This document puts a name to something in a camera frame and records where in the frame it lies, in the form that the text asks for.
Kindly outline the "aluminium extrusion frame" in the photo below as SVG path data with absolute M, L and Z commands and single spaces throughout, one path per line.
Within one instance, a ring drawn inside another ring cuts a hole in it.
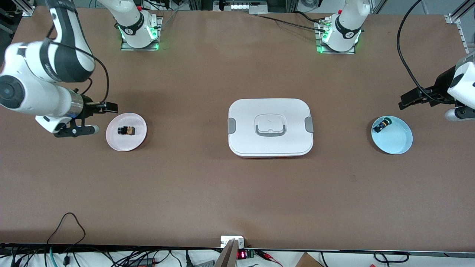
M 475 7 L 475 0 L 463 0 L 463 2 L 455 8 L 454 11 L 444 16 L 447 24 L 455 24 L 457 26 L 459 35 L 461 37 L 462 45 L 467 54 L 470 54 L 468 42 L 465 39 L 465 35 L 461 26 L 461 18 Z

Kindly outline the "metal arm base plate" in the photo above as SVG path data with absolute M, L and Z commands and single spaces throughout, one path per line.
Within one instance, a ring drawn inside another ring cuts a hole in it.
M 146 47 L 141 47 L 141 48 L 131 47 L 122 36 L 121 50 L 122 51 L 158 51 L 160 47 L 162 22 L 163 22 L 163 17 L 152 19 L 153 27 L 149 27 L 147 29 L 148 34 L 152 38 L 152 42 L 148 44 Z
M 314 22 L 316 51 L 320 54 L 354 54 L 361 30 L 340 32 L 329 20 Z

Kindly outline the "pale pink round plate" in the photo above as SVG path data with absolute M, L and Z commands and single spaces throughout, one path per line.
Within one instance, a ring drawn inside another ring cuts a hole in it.
M 118 127 L 133 126 L 136 128 L 134 136 L 117 134 Z M 106 130 L 108 145 L 119 152 L 132 151 L 139 147 L 147 137 L 148 127 L 144 118 L 136 113 L 123 113 L 115 117 Z

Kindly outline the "small white box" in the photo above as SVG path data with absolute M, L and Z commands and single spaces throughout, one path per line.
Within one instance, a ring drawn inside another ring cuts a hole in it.
M 220 238 L 220 248 L 224 248 L 227 242 L 234 239 L 238 240 L 239 249 L 242 250 L 245 247 L 245 239 L 241 235 L 222 235 Z

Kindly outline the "white lidded container box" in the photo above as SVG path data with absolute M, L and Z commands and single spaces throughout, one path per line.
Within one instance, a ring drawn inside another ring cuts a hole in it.
M 314 145 L 310 108 L 295 98 L 240 99 L 229 108 L 228 145 L 243 158 L 292 157 Z

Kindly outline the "green blue switch module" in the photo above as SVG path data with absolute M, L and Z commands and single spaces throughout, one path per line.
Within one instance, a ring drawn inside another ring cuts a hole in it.
M 385 117 L 381 122 L 373 127 L 373 131 L 379 133 L 390 124 L 392 124 L 392 120 L 389 117 Z

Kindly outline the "light blue round plate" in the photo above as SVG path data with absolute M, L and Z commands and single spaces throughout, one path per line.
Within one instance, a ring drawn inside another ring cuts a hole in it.
M 392 124 L 384 128 L 381 132 L 375 133 L 373 127 L 389 117 Z M 411 128 L 400 118 L 395 116 L 382 116 L 377 118 L 370 127 L 370 135 L 373 143 L 387 154 L 403 154 L 412 146 L 413 134 Z

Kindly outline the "red clip leads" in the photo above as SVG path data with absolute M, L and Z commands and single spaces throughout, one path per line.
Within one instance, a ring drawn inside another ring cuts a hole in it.
M 273 258 L 270 254 L 263 252 L 262 250 L 255 250 L 255 253 L 264 260 L 278 264 L 280 267 L 284 267 L 278 260 Z

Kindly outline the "grey metal bar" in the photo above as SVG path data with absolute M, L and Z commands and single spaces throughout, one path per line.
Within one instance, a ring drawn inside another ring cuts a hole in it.
M 236 258 L 239 250 L 239 239 L 233 238 L 226 242 L 219 254 L 214 267 L 236 267 Z

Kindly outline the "brown cardboard piece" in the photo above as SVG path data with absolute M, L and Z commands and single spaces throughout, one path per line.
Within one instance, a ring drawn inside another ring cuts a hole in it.
M 299 258 L 295 267 L 325 267 L 307 252 L 304 252 Z

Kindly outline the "white power strip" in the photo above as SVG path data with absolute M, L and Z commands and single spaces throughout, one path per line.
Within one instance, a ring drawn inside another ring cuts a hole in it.
M 267 0 L 227 0 L 227 6 L 231 11 L 242 11 L 253 15 L 268 13 Z

